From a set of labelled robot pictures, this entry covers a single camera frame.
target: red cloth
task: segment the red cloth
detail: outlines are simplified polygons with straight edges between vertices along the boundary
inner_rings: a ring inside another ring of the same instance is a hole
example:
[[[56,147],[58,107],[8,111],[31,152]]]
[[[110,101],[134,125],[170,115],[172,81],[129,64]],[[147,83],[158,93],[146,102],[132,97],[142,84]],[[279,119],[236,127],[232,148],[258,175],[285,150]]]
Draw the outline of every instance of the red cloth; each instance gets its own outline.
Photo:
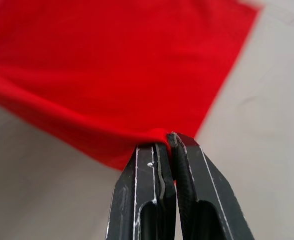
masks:
[[[197,132],[257,10],[235,0],[0,0],[0,105],[122,169]]]

